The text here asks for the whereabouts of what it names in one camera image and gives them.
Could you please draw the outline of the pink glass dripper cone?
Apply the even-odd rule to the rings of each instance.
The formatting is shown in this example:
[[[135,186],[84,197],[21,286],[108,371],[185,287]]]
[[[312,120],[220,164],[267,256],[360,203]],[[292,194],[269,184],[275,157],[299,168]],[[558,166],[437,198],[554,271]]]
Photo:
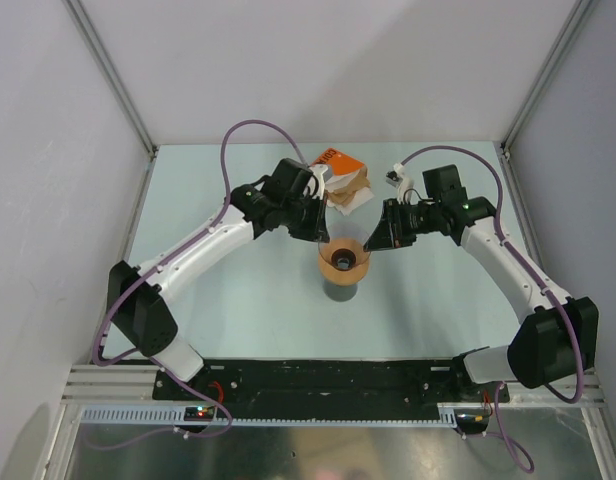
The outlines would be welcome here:
[[[318,243],[319,257],[327,265],[339,271],[350,271],[360,267],[370,258],[363,249],[369,233],[353,222],[339,222],[327,227],[328,243]]]

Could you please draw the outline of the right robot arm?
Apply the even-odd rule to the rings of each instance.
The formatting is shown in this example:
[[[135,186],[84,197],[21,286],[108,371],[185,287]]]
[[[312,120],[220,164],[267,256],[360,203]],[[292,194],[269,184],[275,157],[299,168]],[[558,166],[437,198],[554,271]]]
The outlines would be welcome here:
[[[458,356],[463,367],[449,378],[452,393],[471,401],[484,392],[486,383],[518,381],[534,389],[593,368],[599,320],[593,301],[574,298],[520,253],[496,226],[492,203],[468,196],[455,166],[428,170],[423,179],[427,196],[413,203],[413,182],[404,167],[397,164],[387,173],[397,195],[384,200],[365,250],[409,247],[424,234],[447,236],[488,273],[520,324],[509,345]]]

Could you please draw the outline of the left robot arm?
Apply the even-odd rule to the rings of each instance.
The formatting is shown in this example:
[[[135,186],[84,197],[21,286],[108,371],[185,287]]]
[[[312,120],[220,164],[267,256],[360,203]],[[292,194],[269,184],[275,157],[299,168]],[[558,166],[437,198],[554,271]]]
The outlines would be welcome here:
[[[219,260],[268,231],[284,227],[298,240],[328,241],[325,186],[331,176],[327,165],[282,159],[272,174],[234,188],[216,215],[170,250],[137,267],[121,261],[111,269],[111,323],[136,352],[169,370],[185,397],[202,397],[210,376],[180,334],[170,304]]]

